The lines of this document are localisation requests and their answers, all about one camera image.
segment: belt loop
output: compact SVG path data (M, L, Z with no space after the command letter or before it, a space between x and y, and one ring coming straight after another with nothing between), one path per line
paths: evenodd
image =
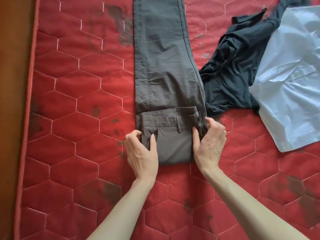
M180 126L180 121L178 116L176 116L176 120L177 120L178 132L181 133L181 126Z

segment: pants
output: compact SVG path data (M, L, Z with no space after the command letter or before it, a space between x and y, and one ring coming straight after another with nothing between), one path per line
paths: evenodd
M193 160L192 127L206 128L205 93L194 62L183 0L133 0L137 128L159 163Z

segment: wrinkled fabric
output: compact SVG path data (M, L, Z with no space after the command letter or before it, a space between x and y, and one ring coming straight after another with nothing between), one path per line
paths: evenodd
M154 133L160 163L189 162L192 127L204 133L206 107L183 0L133 0L133 12L136 116L142 143L149 148Z
M306 6L308 0L280 0L270 17L262 21L266 8L258 14L232 18L207 64L199 71L205 91L208 116L231 108L259 111L258 101L248 87L254 82L271 34L279 27L288 6Z
M286 9L249 91L279 151L320 141L320 6Z

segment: mattress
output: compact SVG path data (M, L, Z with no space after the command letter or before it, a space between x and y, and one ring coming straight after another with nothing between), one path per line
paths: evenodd
M278 0L184 1L201 68L232 16ZM132 0L37 0L15 240L84 240L129 190L134 174L122 140L135 129L132 7ZM219 120L228 132L220 168L279 217L320 239L320 144L280 153L252 111L233 109ZM188 163L159 168L131 239L247 237Z

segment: wooden surface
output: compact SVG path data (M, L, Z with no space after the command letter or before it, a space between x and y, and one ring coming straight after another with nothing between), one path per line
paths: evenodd
M13 238L35 0L0 0L0 240Z

